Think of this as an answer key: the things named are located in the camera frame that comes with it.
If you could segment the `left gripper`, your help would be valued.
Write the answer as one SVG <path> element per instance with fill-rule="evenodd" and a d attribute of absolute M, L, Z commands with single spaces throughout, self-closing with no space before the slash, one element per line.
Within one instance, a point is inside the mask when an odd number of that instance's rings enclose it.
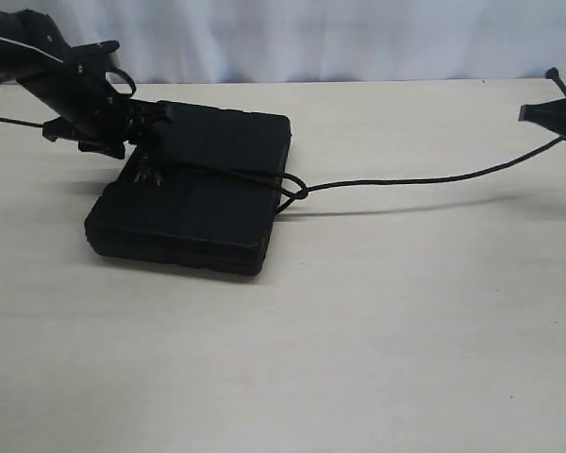
<path fill-rule="evenodd" d="M 131 93 L 118 92 L 108 74 L 117 75 L 136 91 L 133 79 L 123 70 L 101 74 L 81 63 L 19 78 L 17 83 L 58 115 L 42 125 L 46 140 L 76 142 L 82 152 L 122 159 L 125 143 L 157 140 L 163 129 L 160 122 L 171 123 L 173 115 L 168 102 L 131 99 Z"/>

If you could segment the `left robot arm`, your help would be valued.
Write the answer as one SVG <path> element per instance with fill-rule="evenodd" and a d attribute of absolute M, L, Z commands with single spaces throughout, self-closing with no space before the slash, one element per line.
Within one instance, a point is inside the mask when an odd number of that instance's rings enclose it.
<path fill-rule="evenodd" d="M 0 10 L 0 84 L 14 81 L 56 119 L 41 124 L 43 137 L 76 142 L 82 152 L 123 159 L 127 143 L 139 144 L 172 122 L 163 102 L 118 92 L 107 76 L 136 84 L 116 59 L 116 41 L 71 46 L 51 16 L 31 9 Z"/>

